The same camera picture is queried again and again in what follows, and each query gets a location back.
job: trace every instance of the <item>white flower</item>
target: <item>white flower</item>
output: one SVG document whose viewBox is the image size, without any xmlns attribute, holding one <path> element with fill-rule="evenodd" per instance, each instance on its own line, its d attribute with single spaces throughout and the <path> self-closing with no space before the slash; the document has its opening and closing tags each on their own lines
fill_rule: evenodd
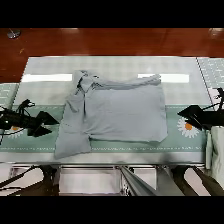
<svg viewBox="0 0 224 224">
<path fill-rule="evenodd" d="M 194 138 L 194 136 L 197 136 L 199 133 L 199 131 L 191 124 L 188 124 L 183 117 L 179 119 L 177 127 L 185 137 Z"/>
<path fill-rule="evenodd" d="M 22 128 L 12 126 L 8 131 L 6 131 L 6 134 L 12 133 L 11 135 L 8 135 L 8 138 L 17 138 L 23 134 L 23 131 L 20 131 L 20 130 L 22 130 Z"/>
</svg>

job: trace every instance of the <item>brown wooden surface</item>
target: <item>brown wooden surface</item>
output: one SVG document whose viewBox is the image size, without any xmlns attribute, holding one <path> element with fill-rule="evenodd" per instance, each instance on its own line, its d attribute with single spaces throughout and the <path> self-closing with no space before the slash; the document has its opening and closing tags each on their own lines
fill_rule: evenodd
<svg viewBox="0 0 224 224">
<path fill-rule="evenodd" d="M 148 55 L 224 57 L 222 28 L 0 28 L 0 82 L 19 82 L 28 57 Z"/>
</svg>

